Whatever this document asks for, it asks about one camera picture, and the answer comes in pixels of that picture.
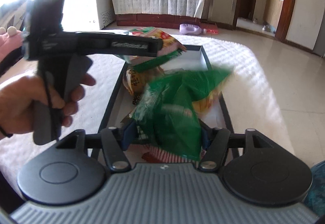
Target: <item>tiled floor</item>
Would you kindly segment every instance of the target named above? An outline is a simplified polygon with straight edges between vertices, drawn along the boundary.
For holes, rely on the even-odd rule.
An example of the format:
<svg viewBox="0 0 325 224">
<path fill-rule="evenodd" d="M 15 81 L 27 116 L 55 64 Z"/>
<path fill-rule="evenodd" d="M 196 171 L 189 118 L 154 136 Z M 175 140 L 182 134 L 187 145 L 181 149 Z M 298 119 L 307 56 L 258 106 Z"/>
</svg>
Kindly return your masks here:
<svg viewBox="0 0 325 224">
<path fill-rule="evenodd" d="M 178 30 L 163 30 L 179 34 Z M 281 108 L 296 156 L 309 166 L 325 160 L 324 59 L 262 36 L 223 29 L 219 32 L 206 37 L 241 43 L 259 60 Z"/>
<path fill-rule="evenodd" d="M 275 35 L 273 32 L 268 32 L 268 31 L 262 30 L 263 25 L 254 24 L 251 20 L 244 19 L 244 18 L 238 18 L 237 27 L 257 31 L 259 33 L 266 34 L 266 35 L 269 35 L 269 36 L 272 36 L 272 37 L 274 37 L 274 35 Z"/>
</svg>

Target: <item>black handheld controller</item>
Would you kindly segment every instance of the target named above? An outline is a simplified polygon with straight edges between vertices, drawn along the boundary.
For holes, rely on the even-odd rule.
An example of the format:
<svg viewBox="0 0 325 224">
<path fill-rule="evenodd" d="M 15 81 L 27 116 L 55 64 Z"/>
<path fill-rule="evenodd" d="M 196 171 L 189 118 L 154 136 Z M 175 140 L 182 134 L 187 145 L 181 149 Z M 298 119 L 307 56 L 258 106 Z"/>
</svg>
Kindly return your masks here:
<svg viewBox="0 0 325 224">
<path fill-rule="evenodd" d="M 65 32 L 61 21 L 64 0 L 34 0 L 27 15 L 23 50 L 25 59 L 37 60 L 37 74 L 44 80 L 48 106 L 35 102 L 34 142 L 43 145 L 61 135 L 62 110 L 53 109 L 48 83 L 67 102 L 92 65 L 87 55 L 102 53 L 156 57 L 159 38 L 103 32 Z"/>
</svg>

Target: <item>snack bag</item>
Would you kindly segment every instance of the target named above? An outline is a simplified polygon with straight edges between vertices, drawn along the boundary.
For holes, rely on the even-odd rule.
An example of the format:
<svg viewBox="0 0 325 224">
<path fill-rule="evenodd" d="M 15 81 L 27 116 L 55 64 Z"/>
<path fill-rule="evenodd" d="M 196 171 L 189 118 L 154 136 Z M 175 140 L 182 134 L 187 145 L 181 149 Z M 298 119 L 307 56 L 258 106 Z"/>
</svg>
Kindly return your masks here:
<svg viewBox="0 0 325 224">
<path fill-rule="evenodd" d="M 199 161 L 201 127 L 196 108 L 202 112 L 211 106 L 206 102 L 220 91 L 219 85 L 230 73 L 231 70 L 215 68 L 180 71 L 158 78 L 147 85 L 132 117 L 152 146 Z"/>
<path fill-rule="evenodd" d="M 159 66 L 141 73 L 132 67 L 126 70 L 126 73 L 123 75 L 123 85 L 133 96 L 134 105 L 139 103 L 146 84 L 162 75 L 164 75 L 164 71 Z"/>
<path fill-rule="evenodd" d="M 169 60 L 182 54 L 182 51 L 186 51 L 184 45 L 182 45 L 178 40 L 154 27 L 140 27 L 129 31 L 134 36 L 143 37 L 156 37 L 161 38 L 163 41 L 163 46 L 160 51 L 158 51 L 157 57 L 145 57 L 145 56 L 124 56 L 128 63 L 131 64 L 133 69 L 139 73 L 155 68 L 162 65 Z"/>
</svg>

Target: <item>purple plastic bottle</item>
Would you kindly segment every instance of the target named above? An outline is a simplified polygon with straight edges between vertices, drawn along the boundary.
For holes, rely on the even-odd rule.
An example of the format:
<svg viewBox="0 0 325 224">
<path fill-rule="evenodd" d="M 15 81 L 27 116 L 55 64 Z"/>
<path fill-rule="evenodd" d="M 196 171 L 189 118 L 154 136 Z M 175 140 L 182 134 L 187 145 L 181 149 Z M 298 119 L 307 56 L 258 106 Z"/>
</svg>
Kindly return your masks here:
<svg viewBox="0 0 325 224">
<path fill-rule="evenodd" d="M 191 25 L 191 24 L 181 24 L 179 25 L 179 32 L 181 34 L 196 34 L 199 35 L 202 32 L 205 34 L 206 29 L 201 29 L 199 26 Z"/>
</svg>

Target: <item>black round pad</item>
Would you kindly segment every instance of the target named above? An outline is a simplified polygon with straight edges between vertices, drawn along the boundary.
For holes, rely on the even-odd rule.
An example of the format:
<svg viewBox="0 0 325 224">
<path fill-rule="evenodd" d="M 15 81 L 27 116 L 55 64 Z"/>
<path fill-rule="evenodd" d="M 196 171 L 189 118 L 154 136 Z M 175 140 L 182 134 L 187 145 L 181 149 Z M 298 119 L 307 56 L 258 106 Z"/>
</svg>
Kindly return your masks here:
<svg viewBox="0 0 325 224">
<path fill-rule="evenodd" d="M 223 181 L 247 202 L 278 207 L 301 202 L 312 176 L 308 166 L 286 150 L 262 148 L 232 160 L 223 171 Z"/>
<path fill-rule="evenodd" d="M 17 183 L 28 200 L 58 206 L 92 196 L 105 178 L 96 160 L 74 149 L 52 147 L 22 167 Z"/>
<path fill-rule="evenodd" d="M 41 178 L 50 184 L 64 184 L 78 175 L 78 167 L 69 162 L 54 162 L 45 165 L 40 172 Z"/>
</svg>

